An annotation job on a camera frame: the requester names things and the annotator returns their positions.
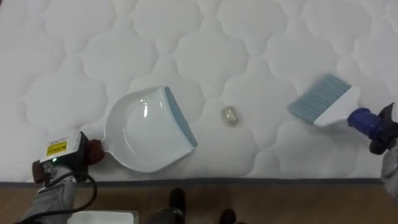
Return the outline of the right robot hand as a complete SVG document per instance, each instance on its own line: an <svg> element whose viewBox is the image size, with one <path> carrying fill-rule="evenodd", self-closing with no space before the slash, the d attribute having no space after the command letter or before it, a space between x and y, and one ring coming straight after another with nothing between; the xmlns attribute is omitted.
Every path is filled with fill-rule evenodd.
<svg viewBox="0 0 398 224"><path fill-rule="evenodd" d="M380 131L370 143L369 150L375 155L384 154L394 145L397 139L397 103L384 107L377 116L381 118Z"/></svg>

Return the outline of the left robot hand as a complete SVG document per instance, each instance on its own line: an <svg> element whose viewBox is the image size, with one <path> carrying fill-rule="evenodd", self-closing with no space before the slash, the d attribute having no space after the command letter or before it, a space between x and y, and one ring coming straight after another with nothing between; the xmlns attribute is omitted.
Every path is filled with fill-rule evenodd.
<svg viewBox="0 0 398 224"><path fill-rule="evenodd" d="M44 141L44 152L40 166L44 168L45 180L51 181L69 172L77 182L86 180L88 173L85 162L88 138L78 129L71 129L50 136Z"/></svg>

